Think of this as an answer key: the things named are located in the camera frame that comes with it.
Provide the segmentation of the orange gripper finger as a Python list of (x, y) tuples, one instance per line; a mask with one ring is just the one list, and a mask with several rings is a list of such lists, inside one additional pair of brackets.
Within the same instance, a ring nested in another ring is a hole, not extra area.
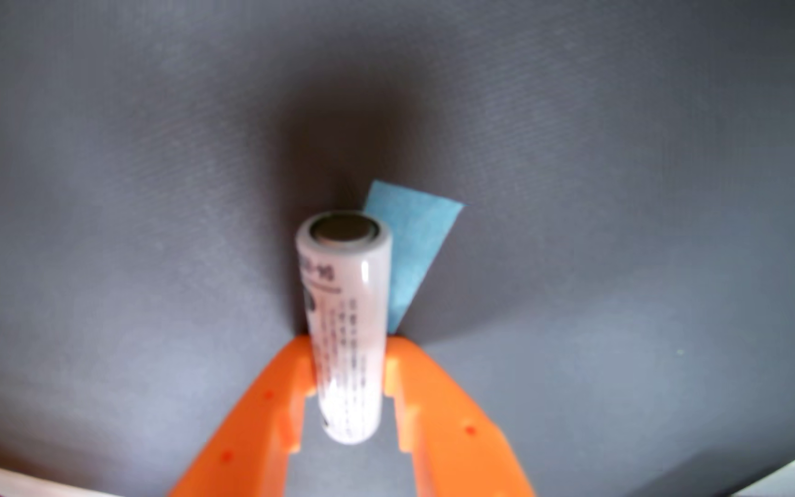
[(420, 346), (387, 340), (383, 391), (418, 496), (536, 496), (498, 425)]
[(315, 393), (311, 341), (284, 346), (236, 403), (171, 496), (282, 496)]

